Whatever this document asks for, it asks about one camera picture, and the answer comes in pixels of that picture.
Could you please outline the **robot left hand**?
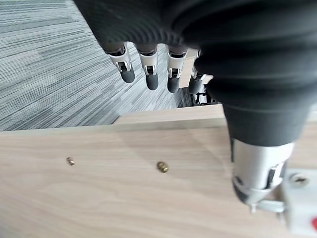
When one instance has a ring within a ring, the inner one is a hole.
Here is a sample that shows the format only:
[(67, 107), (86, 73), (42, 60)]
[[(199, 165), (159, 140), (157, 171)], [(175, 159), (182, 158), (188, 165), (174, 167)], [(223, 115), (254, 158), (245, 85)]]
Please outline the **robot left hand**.
[(98, 43), (164, 43), (199, 49), (197, 72), (222, 103), (232, 183), (262, 204), (284, 177), (317, 101), (314, 0), (77, 0)]

